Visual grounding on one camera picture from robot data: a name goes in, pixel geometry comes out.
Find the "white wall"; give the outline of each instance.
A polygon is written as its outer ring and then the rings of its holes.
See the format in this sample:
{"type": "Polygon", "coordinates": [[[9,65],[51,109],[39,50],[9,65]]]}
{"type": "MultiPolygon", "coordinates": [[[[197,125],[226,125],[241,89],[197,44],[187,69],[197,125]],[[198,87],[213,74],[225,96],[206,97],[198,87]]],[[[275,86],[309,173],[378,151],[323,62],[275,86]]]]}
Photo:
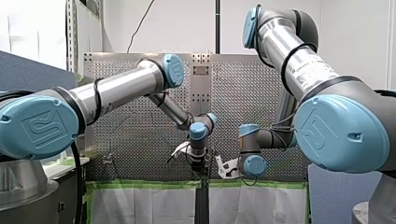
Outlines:
{"type": "Polygon", "coordinates": [[[254,49],[243,47],[242,33],[248,11],[258,3],[263,8],[305,11],[320,29],[320,0],[223,0],[221,1],[221,53],[256,54],[254,49]]]}
{"type": "MultiPolygon", "coordinates": [[[[104,0],[104,51],[126,52],[150,0],[104,0]]],[[[208,52],[214,48],[213,0],[155,1],[130,52],[208,52]]]]}
{"type": "Polygon", "coordinates": [[[320,56],[339,74],[385,89],[391,1],[322,0],[320,56]]]}
{"type": "MultiPolygon", "coordinates": [[[[104,0],[104,51],[126,52],[150,0],[104,0]]],[[[308,12],[319,25],[318,0],[223,0],[221,1],[221,53],[251,53],[242,46],[242,30],[248,11],[258,2],[267,8],[296,8],[308,12]]],[[[155,1],[131,52],[215,51],[214,0],[155,1]]]]}
{"type": "MultiPolygon", "coordinates": [[[[341,75],[360,77],[374,89],[396,88],[393,0],[223,0],[221,53],[256,54],[242,46],[248,10],[258,2],[265,8],[307,12],[317,24],[319,54],[341,75]]],[[[104,0],[104,51],[126,52],[131,34],[150,0],[104,0]]],[[[215,1],[155,1],[131,52],[214,52],[215,1]]]]}

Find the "light blue joint cap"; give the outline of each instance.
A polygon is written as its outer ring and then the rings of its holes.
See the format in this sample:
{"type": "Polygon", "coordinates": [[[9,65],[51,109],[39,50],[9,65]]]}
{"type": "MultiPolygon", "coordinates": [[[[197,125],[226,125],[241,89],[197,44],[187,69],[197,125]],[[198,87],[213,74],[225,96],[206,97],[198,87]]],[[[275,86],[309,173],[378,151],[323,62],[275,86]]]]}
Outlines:
{"type": "Polygon", "coordinates": [[[163,70],[169,87],[176,88],[181,86],[184,80],[183,62],[176,54],[165,54],[163,57],[163,70]]]}
{"type": "Polygon", "coordinates": [[[75,111],[48,96],[25,96],[0,109],[0,153],[41,160],[66,150],[78,134],[75,111]]]}
{"type": "Polygon", "coordinates": [[[210,117],[210,119],[213,121],[213,123],[215,123],[215,124],[218,123],[218,117],[215,114],[207,113],[207,115],[210,117]]]}
{"type": "Polygon", "coordinates": [[[260,129],[258,124],[243,124],[239,126],[239,137],[244,137],[260,129]]]}
{"type": "Polygon", "coordinates": [[[389,156],[389,137],[365,106],[339,95],[304,102],[295,117],[297,142],[318,166],[338,172],[368,173],[389,156]]]}
{"type": "Polygon", "coordinates": [[[194,122],[190,125],[190,139],[201,140],[205,138],[207,134],[207,128],[202,122],[194,122]]]}
{"type": "Polygon", "coordinates": [[[245,159],[244,173],[246,175],[260,176],[267,169],[267,162],[260,155],[251,155],[245,159]]]}
{"type": "Polygon", "coordinates": [[[247,13],[247,17],[245,18],[244,32],[242,36],[244,47],[247,49],[254,48],[254,35],[255,35],[256,23],[257,23],[256,8],[253,7],[247,13]]]}

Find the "perforated metal panel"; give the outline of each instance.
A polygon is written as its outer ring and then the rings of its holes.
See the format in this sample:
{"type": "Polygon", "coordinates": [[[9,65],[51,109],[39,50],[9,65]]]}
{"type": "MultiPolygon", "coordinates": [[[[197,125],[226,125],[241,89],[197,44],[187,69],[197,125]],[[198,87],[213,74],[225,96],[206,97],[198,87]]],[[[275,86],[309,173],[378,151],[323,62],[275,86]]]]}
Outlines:
{"type": "MultiPolygon", "coordinates": [[[[241,124],[256,123],[269,128],[274,122],[282,84],[279,74],[254,55],[212,55],[211,62],[211,111],[219,118],[211,143],[217,145],[215,150],[223,161],[228,161],[238,156],[238,141],[233,139],[238,139],[241,124]]],[[[305,179],[307,160],[299,148],[285,152],[263,149],[262,155],[268,165],[264,179],[305,179]]],[[[217,169],[213,167],[212,174],[216,174],[217,169]]]]}
{"type": "MultiPolygon", "coordinates": [[[[92,53],[85,58],[85,75],[110,77],[135,68],[146,54],[92,53]]],[[[170,95],[186,111],[191,110],[193,58],[179,54],[184,62],[183,85],[169,90],[170,95]]],[[[210,145],[224,161],[238,156],[238,127],[258,123],[269,127],[274,120],[281,87],[278,74],[260,63],[255,56],[210,55],[211,85],[209,111],[219,118],[211,135],[210,145]]],[[[88,169],[89,179],[129,178],[149,180],[192,179],[190,166],[184,158],[166,163],[175,147],[186,140],[187,133],[178,131],[172,120],[149,99],[141,97],[100,118],[92,127],[97,157],[88,169]],[[103,164],[109,148],[114,152],[113,164],[103,164]]],[[[297,148],[281,152],[265,149],[268,172],[264,178],[279,181],[301,181],[305,177],[306,160],[297,148]]],[[[213,162],[212,178],[219,178],[213,162]]]]}
{"type": "MultiPolygon", "coordinates": [[[[134,69],[145,54],[87,55],[85,74],[111,77],[134,69]]],[[[185,80],[169,94],[186,111],[190,110],[190,55],[184,60],[185,80]]],[[[150,180],[191,179],[191,169],[183,161],[166,163],[175,148],[186,140],[187,133],[175,124],[148,98],[141,97],[100,118],[92,127],[96,158],[88,169],[89,179],[131,178],[150,180]],[[103,164],[112,148],[113,164],[103,164]]]]}

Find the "green tape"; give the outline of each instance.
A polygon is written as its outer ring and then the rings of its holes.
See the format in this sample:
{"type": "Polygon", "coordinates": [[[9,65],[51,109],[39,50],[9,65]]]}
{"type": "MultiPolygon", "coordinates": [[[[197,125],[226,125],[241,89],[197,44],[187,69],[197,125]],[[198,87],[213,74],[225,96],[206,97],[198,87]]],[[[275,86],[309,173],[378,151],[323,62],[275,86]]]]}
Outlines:
{"type": "Polygon", "coordinates": [[[87,187],[92,189],[198,189],[200,181],[147,181],[121,180],[88,182],[87,187]]]}
{"type": "MultiPolygon", "coordinates": [[[[253,180],[246,180],[248,184],[253,184],[253,180]]],[[[210,180],[210,188],[240,188],[245,184],[240,180],[210,180]]],[[[307,189],[307,182],[277,182],[277,181],[257,181],[257,188],[273,189],[307,189]]],[[[198,189],[201,187],[200,181],[147,181],[147,180],[123,180],[113,181],[92,181],[87,182],[87,223],[91,224],[92,195],[96,189],[198,189]]],[[[309,204],[306,208],[307,220],[309,219],[309,204]]]]}
{"type": "MultiPolygon", "coordinates": [[[[253,184],[253,180],[245,180],[248,184],[253,184]]],[[[210,180],[210,188],[240,188],[245,186],[241,180],[210,180]]],[[[306,182],[277,182],[277,181],[257,181],[254,187],[271,189],[306,189],[306,182]]]]}
{"type": "Polygon", "coordinates": [[[75,163],[74,159],[67,159],[67,160],[61,161],[61,165],[75,165],[75,164],[76,163],[75,163]]]}
{"type": "Polygon", "coordinates": [[[86,198],[87,198],[87,223],[91,224],[91,208],[92,208],[92,195],[93,195],[93,188],[91,185],[86,185],[87,186],[87,193],[86,193],[86,198]]]}

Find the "robotic arm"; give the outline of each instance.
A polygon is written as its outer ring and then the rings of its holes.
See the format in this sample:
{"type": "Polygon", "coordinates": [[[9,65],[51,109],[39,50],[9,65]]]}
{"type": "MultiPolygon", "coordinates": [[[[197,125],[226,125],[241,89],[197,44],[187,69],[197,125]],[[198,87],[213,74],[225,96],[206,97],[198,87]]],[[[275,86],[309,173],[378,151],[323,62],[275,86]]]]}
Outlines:
{"type": "Polygon", "coordinates": [[[142,59],[136,69],[67,91],[57,87],[0,98],[0,155],[41,160],[66,150],[86,126],[133,99],[176,88],[182,61],[166,54],[161,62],[142,59]]]}
{"type": "Polygon", "coordinates": [[[316,54],[318,31],[307,14],[258,5],[247,14],[243,40],[281,75],[284,90],[271,129],[240,127],[237,168],[242,174],[263,174],[260,148],[293,147],[296,142],[309,160],[327,170],[396,170],[396,94],[338,75],[316,54]],[[292,119],[293,129],[279,127],[289,126],[292,119]]]}
{"type": "Polygon", "coordinates": [[[149,99],[158,106],[177,127],[183,131],[189,131],[189,141],[182,143],[171,155],[177,158],[180,153],[188,154],[191,158],[191,168],[197,173],[201,173],[205,164],[209,161],[207,154],[207,137],[212,134],[218,121],[212,113],[195,117],[191,113],[186,113],[182,108],[166,93],[156,93],[149,99]]]}

